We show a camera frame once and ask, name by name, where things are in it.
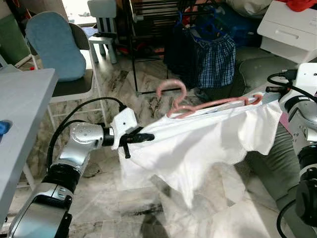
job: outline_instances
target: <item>hanger hook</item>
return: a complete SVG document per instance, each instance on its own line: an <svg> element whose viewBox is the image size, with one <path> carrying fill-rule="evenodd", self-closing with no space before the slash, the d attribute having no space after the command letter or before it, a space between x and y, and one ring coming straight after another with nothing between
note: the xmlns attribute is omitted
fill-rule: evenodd
<svg viewBox="0 0 317 238"><path fill-rule="evenodd" d="M187 90L186 90L186 87L184 85L184 83L178 79L168 79L168 80L165 80L164 82L162 82L158 87L157 87L157 96L158 98L160 98L162 96L162 91L164 89L166 89L166 87L168 86L178 86L180 87L181 91L182 91L182 94L177 97L174 102L173 102L173 107L177 108L178 107L178 104L184 100L184 98L186 97L187 95Z"/></svg>

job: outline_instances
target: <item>black cable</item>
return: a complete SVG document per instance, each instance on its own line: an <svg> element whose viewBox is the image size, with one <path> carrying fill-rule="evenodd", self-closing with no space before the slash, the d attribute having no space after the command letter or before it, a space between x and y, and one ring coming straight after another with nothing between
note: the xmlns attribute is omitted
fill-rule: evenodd
<svg viewBox="0 0 317 238"><path fill-rule="evenodd" d="M286 235L284 235L283 231L282 231L282 228L281 228L281 221L282 221L282 217L284 215L284 213L291 207L293 206L294 204L296 203L296 200L294 199L293 201L289 202L286 204L285 207L283 207L283 209L279 212L278 214L278 217L277 217L277 220L276 220L276 228L277 228L277 231L279 233L279 235L282 237L282 238L287 238Z"/></svg>
<svg viewBox="0 0 317 238"><path fill-rule="evenodd" d="M284 73L284 72L283 72L283 73L274 73L274 74L271 74L271 75L267 78L268 82L270 82L270 83L272 83L272 84L279 85L279 86L284 86L284 87L288 87L288 88L290 88L290 89L293 89L293 90L295 90L295 91L297 91L297 92L299 92L299 93L305 95L306 97L312 99L314 102L317 103L317 97L313 96L312 94L310 94L310 93L308 93L308 92L306 92L306 91L304 91L304 90L302 90L302 89L300 89L300 88L298 88L298 87L293 86L290 82L289 82L289 83L282 83L282 82L274 81L274 80L272 80L273 77L285 77L285 73Z"/></svg>
<svg viewBox="0 0 317 238"><path fill-rule="evenodd" d="M127 106L124 105L120 100L116 99L116 98L113 98L113 97L101 97L101 98L95 98L95 99L91 99L91 100L88 100L80 105L78 105L74 110L72 110L70 112L70 114L68 114L68 116L59 124L58 128L56 129L56 131L54 132L52 138L51 138L51 141L50 141L50 144L49 144L49 147L48 147L48 152L47 152L47 156L46 156L46 161L47 161L47 170L50 168L50 166L52 165L53 163L53 150L54 150L54 146L55 146L55 143L57 141L57 138L59 137L59 135L63 132L63 130L68 127L72 122L85 122L83 120L72 120L72 121L69 121L68 123L66 123L70 117L72 115L74 115L74 113L76 111L78 111L81 107L83 107L84 105L86 104L89 104L89 103L92 103L92 102L95 102L95 101L100 101L100 100L113 100L115 102L117 102L119 104L119 112L121 112L122 110L124 110Z"/></svg>

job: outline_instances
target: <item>red fabric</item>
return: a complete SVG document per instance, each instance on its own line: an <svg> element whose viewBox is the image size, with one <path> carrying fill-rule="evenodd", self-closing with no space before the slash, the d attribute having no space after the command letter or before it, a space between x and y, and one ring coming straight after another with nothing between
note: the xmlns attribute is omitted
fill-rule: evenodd
<svg viewBox="0 0 317 238"><path fill-rule="evenodd" d="M293 11L304 11L317 3L317 0L278 0L286 2L290 9Z"/></svg>

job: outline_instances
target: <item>white t-shirt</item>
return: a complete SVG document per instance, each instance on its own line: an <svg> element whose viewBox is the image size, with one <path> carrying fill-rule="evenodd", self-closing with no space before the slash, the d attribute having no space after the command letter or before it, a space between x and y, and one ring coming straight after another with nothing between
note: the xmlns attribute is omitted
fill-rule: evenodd
<svg viewBox="0 0 317 238"><path fill-rule="evenodd" d="M164 116L140 131L154 134L153 141L128 145L130 159L118 150L123 183L138 188L157 175L191 207L194 190L212 164L238 163L247 151L269 153L281 113L273 101L220 112L203 109L184 119Z"/></svg>

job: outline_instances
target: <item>white table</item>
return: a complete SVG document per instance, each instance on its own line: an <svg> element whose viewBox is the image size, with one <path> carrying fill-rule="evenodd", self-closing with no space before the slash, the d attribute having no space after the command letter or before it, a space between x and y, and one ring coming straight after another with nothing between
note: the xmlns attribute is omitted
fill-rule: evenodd
<svg viewBox="0 0 317 238"><path fill-rule="evenodd" d="M0 120L12 122L0 142L0 227L57 83L54 72L42 69L0 74Z"/></svg>

